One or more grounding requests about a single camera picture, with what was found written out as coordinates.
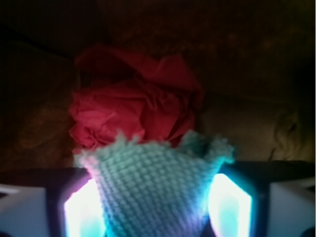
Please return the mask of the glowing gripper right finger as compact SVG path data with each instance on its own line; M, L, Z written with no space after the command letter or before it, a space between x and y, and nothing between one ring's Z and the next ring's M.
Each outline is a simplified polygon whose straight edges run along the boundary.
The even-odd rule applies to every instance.
M214 176L204 237L313 237L316 169L307 161L237 161Z

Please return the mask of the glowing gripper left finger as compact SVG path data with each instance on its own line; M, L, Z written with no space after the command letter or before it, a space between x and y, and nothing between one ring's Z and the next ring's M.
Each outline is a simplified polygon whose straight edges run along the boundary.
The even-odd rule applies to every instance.
M104 237L96 181L85 168L34 168L0 174L2 237Z

